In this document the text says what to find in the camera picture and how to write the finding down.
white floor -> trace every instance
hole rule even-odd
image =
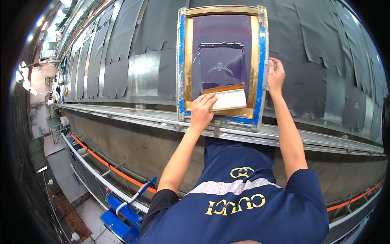
[[[103,225],[99,218],[105,211],[92,196],[76,208],[80,218],[92,231],[92,235],[82,244],[121,244],[121,241]]]

